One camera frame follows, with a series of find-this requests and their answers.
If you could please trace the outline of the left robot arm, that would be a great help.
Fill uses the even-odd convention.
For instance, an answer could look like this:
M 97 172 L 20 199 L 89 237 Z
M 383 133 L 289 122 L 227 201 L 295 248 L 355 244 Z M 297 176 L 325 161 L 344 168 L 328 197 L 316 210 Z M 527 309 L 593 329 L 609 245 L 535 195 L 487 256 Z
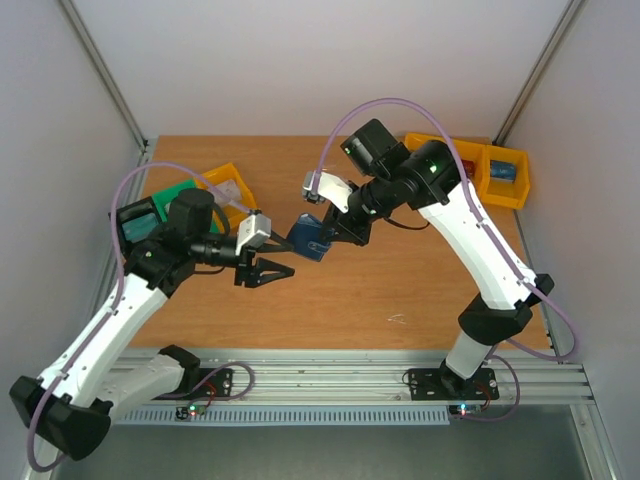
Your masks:
M 212 193 L 181 191 L 166 222 L 137 243 L 126 258 L 114 291 L 70 347 L 36 378 L 19 377 L 9 395 L 28 427 L 61 458 L 78 461 L 93 453 L 119 417 L 154 400 L 195 395 L 205 383 L 200 360 L 170 345 L 152 360 L 109 381 L 106 376 L 146 321 L 196 272 L 197 265 L 232 268 L 234 283 L 257 288 L 294 275 L 293 268 L 265 259 L 292 245 L 254 210 L 238 232 L 212 233 L 221 208 Z

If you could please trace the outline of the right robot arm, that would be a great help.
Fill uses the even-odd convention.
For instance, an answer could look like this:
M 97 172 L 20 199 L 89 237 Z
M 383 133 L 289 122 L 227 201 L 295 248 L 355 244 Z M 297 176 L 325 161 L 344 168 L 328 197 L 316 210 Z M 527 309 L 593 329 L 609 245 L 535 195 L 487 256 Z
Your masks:
M 490 351 L 524 330 L 554 282 L 518 258 L 446 142 L 429 140 L 411 151 L 372 119 L 341 148 L 369 180 L 358 186 L 323 170 L 307 174 L 307 201 L 330 204 L 321 240 L 365 246 L 375 221 L 407 205 L 440 233 L 476 283 L 478 293 L 459 315 L 461 332 L 438 373 L 447 397 L 459 398 L 475 387 Z

